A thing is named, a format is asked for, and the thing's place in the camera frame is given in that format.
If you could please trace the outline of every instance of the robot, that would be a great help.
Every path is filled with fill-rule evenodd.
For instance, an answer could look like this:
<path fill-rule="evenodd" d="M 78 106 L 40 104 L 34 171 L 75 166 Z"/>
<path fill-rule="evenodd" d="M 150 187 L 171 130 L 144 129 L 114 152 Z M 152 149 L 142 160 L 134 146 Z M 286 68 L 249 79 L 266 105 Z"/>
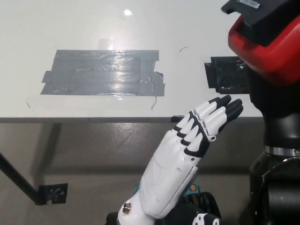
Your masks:
<path fill-rule="evenodd" d="M 254 224 L 299 224 L 300 1 L 230 0 L 222 11 L 241 14 L 228 44 L 247 64 L 265 125 L 265 150 L 250 167 Z"/>
<path fill-rule="evenodd" d="M 124 203 L 116 224 L 154 225 L 171 210 L 180 209 L 175 206 L 196 177 L 197 165 L 210 142 L 215 141 L 225 125 L 243 111 L 240 99 L 230 101 L 231 97 L 227 95 L 203 103 L 165 134 L 141 178 L 139 190 Z M 214 215 L 199 210 L 193 215 L 192 224 L 221 223 Z"/>
<path fill-rule="evenodd" d="M 230 0 L 222 11 L 241 14 L 229 31 L 228 44 L 247 64 L 251 102 L 265 124 L 265 150 L 250 167 L 254 224 L 299 224 L 300 1 Z M 243 110 L 240 100 L 229 102 L 229 96 L 208 101 L 167 132 L 139 191 L 120 209 L 115 224 L 153 225 L 160 218 L 172 225 L 222 223 L 178 201 L 210 142 Z M 175 219 L 180 214 L 188 215 L 185 222 Z"/>

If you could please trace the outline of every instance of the black table leg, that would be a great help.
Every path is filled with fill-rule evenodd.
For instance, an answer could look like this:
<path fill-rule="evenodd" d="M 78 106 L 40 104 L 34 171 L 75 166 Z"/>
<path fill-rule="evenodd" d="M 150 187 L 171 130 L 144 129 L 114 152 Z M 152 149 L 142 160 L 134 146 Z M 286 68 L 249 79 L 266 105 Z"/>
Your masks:
<path fill-rule="evenodd" d="M 0 154 L 0 169 L 5 173 L 36 205 L 45 205 L 46 199 Z"/>
<path fill-rule="evenodd" d="M 0 170 L 5 173 L 36 205 L 66 203 L 68 184 L 40 185 L 38 191 L 0 153 Z"/>

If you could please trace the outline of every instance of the tape patch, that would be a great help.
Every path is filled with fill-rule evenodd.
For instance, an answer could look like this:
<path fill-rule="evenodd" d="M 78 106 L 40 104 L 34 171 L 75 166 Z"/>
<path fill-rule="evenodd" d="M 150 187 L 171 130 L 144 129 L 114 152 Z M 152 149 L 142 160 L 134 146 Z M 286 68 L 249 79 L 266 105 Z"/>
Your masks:
<path fill-rule="evenodd" d="M 164 96 L 157 50 L 57 50 L 41 95 Z"/>

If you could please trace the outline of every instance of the robot forearm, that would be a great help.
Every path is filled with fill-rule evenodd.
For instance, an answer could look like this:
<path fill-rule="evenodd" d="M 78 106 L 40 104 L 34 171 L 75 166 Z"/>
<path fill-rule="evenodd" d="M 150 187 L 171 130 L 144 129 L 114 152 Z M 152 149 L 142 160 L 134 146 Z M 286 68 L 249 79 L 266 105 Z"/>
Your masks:
<path fill-rule="evenodd" d="M 190 111 L 168 131 L 151 158 L 139 191 L 119 211 L 120 225 L 153 225 L 164 218 L 195 178 L 196 167 L 210 142 L 242 110 L 240 99 L 230 96 L 208 101 Z"/>

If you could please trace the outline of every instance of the silver metal ring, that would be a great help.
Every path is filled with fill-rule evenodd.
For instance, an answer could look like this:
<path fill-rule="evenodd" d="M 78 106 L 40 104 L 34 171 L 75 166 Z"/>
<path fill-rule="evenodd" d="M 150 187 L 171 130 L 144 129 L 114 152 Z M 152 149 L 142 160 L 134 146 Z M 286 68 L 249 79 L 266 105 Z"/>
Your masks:
<path fill-rule="evenodd" d="M 278 147 L 265 146 L 265 152 L 270 155 L 300 157 L 300 149 L 286 149 Z"/>

